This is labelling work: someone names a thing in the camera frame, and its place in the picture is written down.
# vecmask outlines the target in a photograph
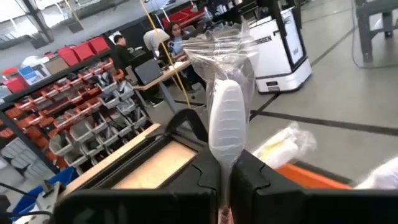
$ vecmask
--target person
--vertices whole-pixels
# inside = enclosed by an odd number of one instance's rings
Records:
[[[124,69],[130,66],[130,60],[134,59],[134,56],[130,54],[127,49],[126,39],[122,35],[115,35],[113,37],[113,41],[116,44],[116,56],[119,59],[120,69]],[[141,92],[144,98],[149,99],[150,103],[153,107],[159,106],[164,100],[158,99],[155,95],[158,95],[159,88],[157,86],[153,86],[149,88],[146,92]]]
[[[180,25],[174,21],[171,21],[166,28],[166,33],[170,36],[167,47],[171,56],[174,59],[181,59],[186,57],[182,46],[183,38],[189,39],[190,37],[196,36],[201,30],[202,26],[200,25],[200,28],[196,29],[196,31],[183,36]],[[187,78],[190,83],[199,82],[200,85],[206,90],[206,82],[195,72],[192,65],[184,69],[184,72],[187,74]]]
[[[169,35],[162,29],[149,29],[143,36],[145,46],[155,53],[162,41],[169,39]]]

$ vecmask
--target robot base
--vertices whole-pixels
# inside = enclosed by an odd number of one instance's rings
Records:
[[[307,58],[294,72],[269,78],[256,78],[256,85],[260,94],[294,91],[303,85],[311,73],[310,60]]]

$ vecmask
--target concrete floor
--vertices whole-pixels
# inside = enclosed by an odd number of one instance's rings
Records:
[[[313,75],[301,90],[279,95],[250,122],[246,149],[297,120],[318,144],[301,160],[343,177],[359,180],[398,155],[398,106],[393,103],[398,95],[398,67],[370,70],[353,63],[354,39],[354,58],[363,66],[350,2],[316,0],[303,7],[302,34]],[[398,63],[398,33],[391,40],[377,35],[373,48],[372,66]],[[179,91],[172,92],[176,100],[185,101]],[[251,109],[258,110],[272,97],[255,93]],[[205,94],[191,101],[204,103]],[[149,109],[152,119],[161,123],[172,115],[166,111],[165,103]],[[197,111],[207,125],[207,110]]]

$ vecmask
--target white shirt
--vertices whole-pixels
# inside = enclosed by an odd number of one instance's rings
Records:
[[[143,38],[145,46],[148,48],[148,50],[155,52],[159,47],[159,44],[170,37],[164,30],[156,29],[146,32]]]

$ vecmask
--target man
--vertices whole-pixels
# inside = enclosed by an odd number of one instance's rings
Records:
[[[169,39],[169,35],[162,29],[149,29],[148,32],[146,32],[143,36],[145,46],[147,47],[148,50],[152,51],[156,56],[157,55],[155,52],[157,51],[160,43],[162,41],[165,41]]]
[[[122,35],[115,35],[113,37],[113,42],[116,44],[116,56],[119,59],[119,64],[122,66],[121,69],[124,69],[130,66],[130,60],[134,59],[134,56],[130,54],[127,49],[126,39]],[[143,97],[150,100],[150,103],[153,107],[159,106],[164,100],[160,100],[156,97],[159,92],[159,88],[157,86],[153,86],[149,88],[145,93],[142,92]]]

